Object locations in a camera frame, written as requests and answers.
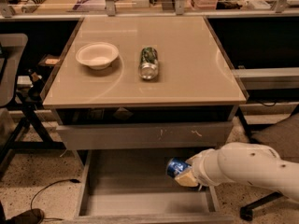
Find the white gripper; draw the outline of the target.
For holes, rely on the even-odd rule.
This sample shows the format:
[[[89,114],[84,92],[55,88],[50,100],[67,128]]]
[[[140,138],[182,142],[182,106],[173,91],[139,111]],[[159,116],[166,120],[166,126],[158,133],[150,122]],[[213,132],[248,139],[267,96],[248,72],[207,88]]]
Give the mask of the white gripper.
[[[182,187],[197,187],[198,183],[202,186],[217,186],[218,183],[209,178],[206,173],[205,159],[213,151],[212,148],[199,152],[188,158],[186,162],[192,167],[185,169],[175,177],[177,183]]]

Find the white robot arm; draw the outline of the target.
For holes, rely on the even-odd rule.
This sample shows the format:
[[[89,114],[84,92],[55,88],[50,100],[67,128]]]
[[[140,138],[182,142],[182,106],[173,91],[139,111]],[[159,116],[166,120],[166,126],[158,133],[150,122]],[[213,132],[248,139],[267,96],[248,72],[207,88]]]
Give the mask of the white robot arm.
[[[299,201],[299,164],[284,161],[266,145],[233,142],[201,151],[186,164],[174,177],[182,187],[238,183],[273,190]]]

